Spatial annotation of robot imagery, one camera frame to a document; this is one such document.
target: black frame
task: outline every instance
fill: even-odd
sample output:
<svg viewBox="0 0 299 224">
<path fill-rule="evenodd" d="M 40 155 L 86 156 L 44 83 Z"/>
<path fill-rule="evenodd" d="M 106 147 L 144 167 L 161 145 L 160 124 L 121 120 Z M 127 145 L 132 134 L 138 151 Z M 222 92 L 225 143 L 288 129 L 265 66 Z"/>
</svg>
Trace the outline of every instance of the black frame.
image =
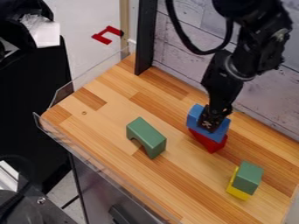
<svg viewBox="0 0 299 224">
<path fill-rule="evenodd" d="M 154 59 L 156 12 L 158 0 L 140 0 L 137 27 L 135 74 L 149 69 Z"/>
</svg>

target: red block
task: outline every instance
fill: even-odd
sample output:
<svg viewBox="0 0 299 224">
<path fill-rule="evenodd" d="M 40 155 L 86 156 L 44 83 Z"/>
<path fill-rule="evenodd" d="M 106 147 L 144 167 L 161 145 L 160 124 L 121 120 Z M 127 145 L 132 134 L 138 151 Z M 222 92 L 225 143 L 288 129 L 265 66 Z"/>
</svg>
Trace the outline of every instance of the red block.
<svg viewBox="0 0 299 224">
<path fill-rule="evenodd" d="M 189 131 L 195 136 L 195 138 L 205 146 L 205 148 L 210 152 L 214 153 L 215 151 L 221 150 L 226 146 L 227 135 L 223 138 L 221 143 L 216 143 L 215 141 L 207 138 L 206 136 L 200 135 L 195 130 L 189 129 Z"/>
</svg>

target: red tape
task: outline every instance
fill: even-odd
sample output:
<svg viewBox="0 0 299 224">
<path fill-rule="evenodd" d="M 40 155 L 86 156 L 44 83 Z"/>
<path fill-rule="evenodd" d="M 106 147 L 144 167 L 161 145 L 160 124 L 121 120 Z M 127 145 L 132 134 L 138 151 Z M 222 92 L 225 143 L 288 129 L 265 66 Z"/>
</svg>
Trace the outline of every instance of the red tape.
<svg viewBox="0 0 299 224">
<path fill-rule="evenodd" d="M 92 38 L 100 41 L 101 43 L 103 43 L 105 45 L 109 45 L 109 44 L 112 43 L 112 40 L 109 39 L 109 38 L 104 38 L 103 37 L 103 35 L 105 33 L 107 33 L 107 32 L 111 32 L 114 35 L 117 35 L 117 36 L 120 36 L 120 37 L 122 37 L 122 35 L 123 35 L 123 32 L 121 30 L 118 30 L 118 29 L 116 29 L 116 28 L 114 28 L 114 27 L 112 27 L 112 26 L 109 25 L 109 26 L 106 27 L 105 30 L 103 30 L 103 31 L 101 31 L 101 32 L 99 32 L 97 34 L 94 34 L 92 36 Z"/>
</svg>

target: wooden tabletop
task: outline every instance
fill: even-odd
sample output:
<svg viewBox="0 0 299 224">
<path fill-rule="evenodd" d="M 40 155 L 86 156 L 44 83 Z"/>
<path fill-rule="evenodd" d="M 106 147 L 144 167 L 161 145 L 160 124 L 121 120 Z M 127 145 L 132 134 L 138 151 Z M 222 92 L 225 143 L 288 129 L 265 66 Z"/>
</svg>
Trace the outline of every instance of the wooden tabletop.
<svg viewBox="0 0 299 224">
<path fill-rule="evenodd" d="M 42 118 L 91 163 L 100 161 L 129 183 L 129 191 L 143 193 L 140 200 L 150 198 L 183 223 L 281 223 L 299 183 L 299 144 L 235 112 L 225 149 L 211 155 L 185 126 L 190 108 L 205 105 L 207 96 L 155 67 L 140 76 L 133 67 L 130 56 Z M 139 116 L 167 137 L 166 151 L 154 160 L 126 138 L 126 125 Z M 226 193 L 242 160 L 265 170 L 248 201 Z"/>
</svg>

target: wooden block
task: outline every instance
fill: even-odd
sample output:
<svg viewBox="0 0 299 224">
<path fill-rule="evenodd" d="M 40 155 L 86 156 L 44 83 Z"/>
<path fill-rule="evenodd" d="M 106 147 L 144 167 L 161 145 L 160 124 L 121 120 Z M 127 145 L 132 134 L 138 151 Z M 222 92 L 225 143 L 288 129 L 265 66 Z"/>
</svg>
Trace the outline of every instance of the wooden block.
<svg viewBox="0 0 299 224">
<path fill-rule="evenodd" d="M 255 164 L 242 162 L 233 181 L 233 187 L 253 195 L 261 182 L 264 170 Z"/>
<path fill-rule="evenodd" d="M 138 140 L 151 159 L 160 155 L 166 147 L 166 137 L 141 117 L 127 125 L 127 138 Z"/>
<path fill-rule="evenodd" d="M 189 129 L 189 131 L 194 135 L 194 137 L 205 146 L 205 148 L 210 152 L 214 153 L 216 151 L 221 150 L 226 146 L 227 141 L 227 135 L 223 138 L 221 143 L 216 143 L 215 141 L 211 140 L 210 138 L 206 136 L 200 135 L 198 132 L 196 132 L 193 129 Z"/>
<path fill-rule="evenodd" d="M 226 136 L 226 133 L 228 131 L 229 123 L 231 122 L 230 119 L 226 118 L 223 123 L 220 124 L 218 129 L 210 133 L 206 129 L 202 129 L 198 126 L 198 119 L 203 112 L 204 107 L 200 106 L 199 104 L 195 104 L 191 110 L 189 111 L 188 117 L 187 117 L 187 127 L 189 129 L 192 129 L 199 133 L 199 135 L 202 135 L 204 137 L 212 139 L 214 142 L 220 144 L 224 137 Z"/>
<path fill-rule="evenodd" d="M 232 194 L 234 197 L 241 199 L 241 200 L 248 200 L 250 195 L 248 193 L 242 192 L 241 190 L 233 187 L 233 181 L 236 177 L 236 174 L 239 170 L 239 167 L 237 166 L 233 172 L 233 176 L 231 178 L 231 180 L 228 183 L 226 192 Z"/>
</svg>

